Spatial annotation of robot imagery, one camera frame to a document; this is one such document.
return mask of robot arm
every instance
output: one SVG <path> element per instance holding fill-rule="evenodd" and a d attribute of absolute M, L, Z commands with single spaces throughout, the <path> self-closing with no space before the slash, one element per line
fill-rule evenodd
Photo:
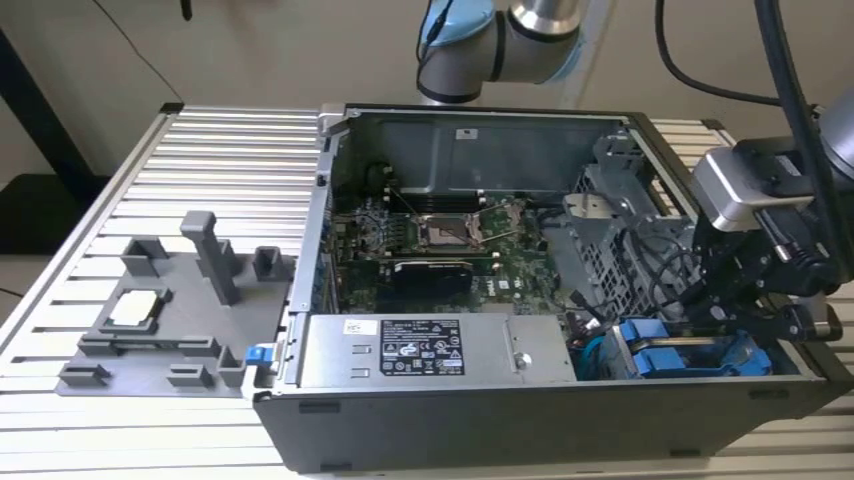
<path fill-rule="evenodd" d="M 474 102 L 484 82 L 560 80 L 580 57 L 578 0 L 517 0 L 506 12 L 492 0 L 433 0 L 425 24 L 418 89 L 429 104 Z"/>

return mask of screw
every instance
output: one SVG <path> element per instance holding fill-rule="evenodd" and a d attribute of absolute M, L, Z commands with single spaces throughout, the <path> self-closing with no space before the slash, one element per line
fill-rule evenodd
<path fill-rule="evenodd" d="M 712 318 L 714 318 L 716 320 L 726 320 L 726 312 L 718 305 L 709 309 L 709 313 L 712 314 Z"/>

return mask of white label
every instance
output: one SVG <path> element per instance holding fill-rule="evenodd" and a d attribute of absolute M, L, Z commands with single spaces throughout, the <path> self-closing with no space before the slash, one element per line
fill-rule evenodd
<path fill-rule="evenodd" d="M 458 140 L 477 140 L 478 139 L 478 129 L 477 128 L 458 128 L 457 129 L 457 139 Z"/>
<path fill-rule="evenodd" d="M 600 320 L 593 318 L 585 325 L 585 328 L 588 328 L 588 330 L 593 330 L 594 328 L 600 328 L 601 326 L 602 324 L 600 323 Z"/>
<path fill-rule="evenodd" d="M 345 335 L 377 335 L 379 322 L 377 320 L 345 320 Z"/>

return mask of blue latch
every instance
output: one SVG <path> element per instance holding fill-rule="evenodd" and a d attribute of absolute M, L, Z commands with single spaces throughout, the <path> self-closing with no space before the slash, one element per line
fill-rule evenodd
<path fill-rule="evenodd" d="M 245 360 L 247 365 L 270 367 L 273 365 L 273 348 L 259 346 L 247 348 Z"/>

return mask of sticker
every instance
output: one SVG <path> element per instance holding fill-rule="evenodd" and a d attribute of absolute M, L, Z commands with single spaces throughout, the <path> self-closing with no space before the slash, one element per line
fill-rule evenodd
<path fill-rule="evenodd" d="M 377 335 L 377 320 L 345 320 L 345 335 Z"/>
<path fill-rule="evenodd" d="M 478 139 L 478 129 L 477 128 L 458 128 L 457 129 L 457 139 L 458 140 L 477 140 Z"/>
<path fill-rule="evenodd" d="M 383 375 L 466 374 L 460 320 L 382 320 L 381 325 Z"/>

